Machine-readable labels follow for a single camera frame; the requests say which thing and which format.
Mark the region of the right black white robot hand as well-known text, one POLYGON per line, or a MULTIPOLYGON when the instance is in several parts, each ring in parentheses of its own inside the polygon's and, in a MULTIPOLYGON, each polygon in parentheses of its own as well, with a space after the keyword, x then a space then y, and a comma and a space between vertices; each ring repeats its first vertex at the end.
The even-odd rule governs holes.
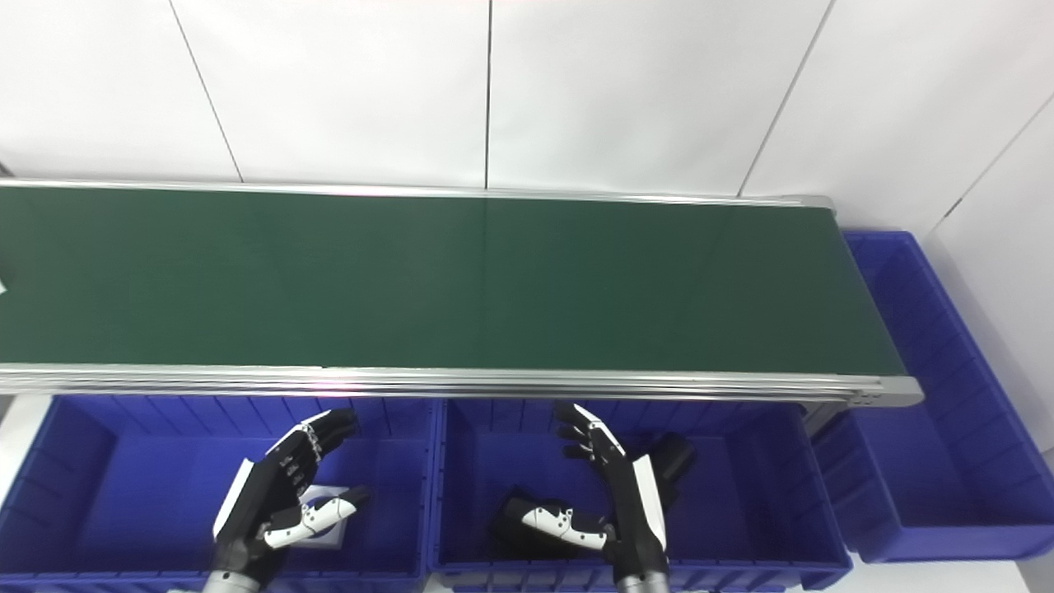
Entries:
POLYGON ((573 558, 598 553, 620 588, 669 582, 669 557, 661 489, 648 455, 630 457, 618 437, 590 410, 557 401, 557 434, 563 454, 590 464, 605 485, 610 513, 597 516, 557 499, 539 500, 513 489, 497 507, 491 533, 528 558, 573 558))

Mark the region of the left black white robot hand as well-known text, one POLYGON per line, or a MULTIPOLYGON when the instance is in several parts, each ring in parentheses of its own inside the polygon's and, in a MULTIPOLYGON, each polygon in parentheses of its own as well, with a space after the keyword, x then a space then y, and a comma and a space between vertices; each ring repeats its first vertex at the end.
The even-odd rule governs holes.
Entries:
POLYGON ((366 487, 301 502, 326 455, 357 434, 353 409, 329 409, 294 424, 264 458, 245 459, 213 525, 208 592, 260 592, 274 581, 294 543, 335 528, 371 499, 366 487))

